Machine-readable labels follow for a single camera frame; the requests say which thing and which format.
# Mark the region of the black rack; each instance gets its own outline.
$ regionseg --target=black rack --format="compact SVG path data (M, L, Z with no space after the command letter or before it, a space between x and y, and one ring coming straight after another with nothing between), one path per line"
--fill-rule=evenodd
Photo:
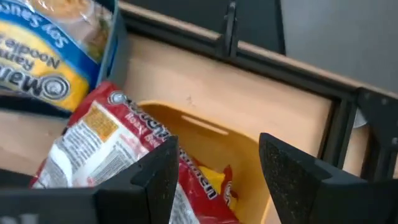
M172 8L167 11L167 16L173 16L174 11L188 11L186 10L186 5L174 4L175 1L177 0L167 0L163 3L168 4L169 8ZM141 0L127 0L125 2L128 2L132 6L144 7L148 10L156 10L156 4L159 3L156 0L145 1L145 4ZM271 44L270 46L270 44L267 45L265 43L261 45L255 43L255 41L249 41L249 43L280 54L284 53L284 44L281 44L284 38L280 1L266 1L274 2L272 8L258 7L256 2L255 0L239 2L230 0L224 2L226 13L220 16L220 20L222 21L220 28L215 30L214 28L207 27L220 34L217 39L172 26L164 21L151 19L136 12L122 9L121 13L129 32L146 35L176 45L177 47L230 63L258 75L273 78L332 100L333 105L330 109L328 122L320 146L319 158L337 168L343 168L356 110L359 108L371 128L371 136L368 144L369 149L363 164L361 177L368 180L392 178L397 157L397 145L392 144L398 138L398 123L395 115L398 110L397 100L367 88L357 88L338 82L332 78L321 77L319 74L309 72L303 68L242 48L238 45L238 42L246 40L245 38L250 35L243 35L242 32L238 32L238 30L242 29L241 26L246 26L245 24L242 25L242 21L246 22L248 18L252 18L251 22L254 24L261 24L263 22L255 16L250 17L247 11L241 9L250 7L252 12L263 10L264 14L274 15L274 30L268 30L267 34L277 37L278 44ZM214 12L216 10L219 10L218 7L214 10L209 7L206 13L216 14L217 12ZM185 19L180 14L175 17L177 19ZM184 22L192 23L192 21L195 22L197 20L198 18L191 18L189 21ZM207 17L202 16L201 20L204 21L202 23L209 23Z
M172 136L94 188L28 189L31 176L0 170L0 223L169 223L178 181Z

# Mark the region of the soy sauce flavor label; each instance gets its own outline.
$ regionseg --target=soy sauce flavor label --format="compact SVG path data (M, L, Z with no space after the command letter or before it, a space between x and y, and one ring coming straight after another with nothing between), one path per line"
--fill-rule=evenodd
M78 23L63 24L28 2L0 0L0 86L74 111L94 88L101 63L101 55L65 32Z

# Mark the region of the maruchan ramen package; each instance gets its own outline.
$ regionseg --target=maruchan ramen package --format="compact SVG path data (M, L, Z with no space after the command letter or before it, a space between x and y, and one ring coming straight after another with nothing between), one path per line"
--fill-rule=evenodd
M225 167L222 173L214 171L206 166L197 164L200 171L209 180L209 183L214 187L219 195L222 195L228 207L234 211L237 196L231 191L232 186L232 169L231 166Z
M98 185L154 150L169 131L110 82L92 91L70 117L33 188ZM194 161L180 149L173 224L239 223Z
M3 94L74 111L97 84L111 19L93 0L0 0Z

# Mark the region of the black metal frame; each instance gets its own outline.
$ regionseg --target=black metal frame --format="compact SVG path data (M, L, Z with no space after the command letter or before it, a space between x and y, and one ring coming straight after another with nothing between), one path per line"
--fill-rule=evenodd
M340 169L344 164L355 112L358 108L361 109L371 127L370 142L372 142L372 144L369 144L369 156L364 161L361 177L368 180L392 178L396 159L396 144L391 144L391 141L396 138L395 135L398 137L398 132L396 115L388 111L398 112L397 100L366 88L357 88L341 83L289 63L239 48L239 37L236 35L236 29L239 25L239 15L236 14L237 7L239 5L236 0L230 0L226 6L226 14L223 18L224 25L220 29L221 35L217 40L134 12L122 10L121 13L129 32L145 35L230 63L332 100L333 106L330 109L329 119L324 131L319 158ZM364 95L371 95L372 100L367 100ZM382 103L386 99L388 99L388 104ZM374 111L388 117L381 118L382 115L375 114ZM386 119L394 125L386 126L386 122L382 122L381 119Z

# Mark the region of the maruchan logo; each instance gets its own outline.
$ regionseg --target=maruchan logo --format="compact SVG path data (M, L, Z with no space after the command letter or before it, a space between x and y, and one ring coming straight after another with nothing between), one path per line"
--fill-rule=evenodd
M114 91L108 97L108 103L112 105L122 104L127 101L128 98L122 91Z
M60 74L36 77L0 64L0 83L11 90L48 100L63 100L70 93L70 84Z
M49 100L63 100L70 93L68 80L60 75L43 77L42 88L42 95Z

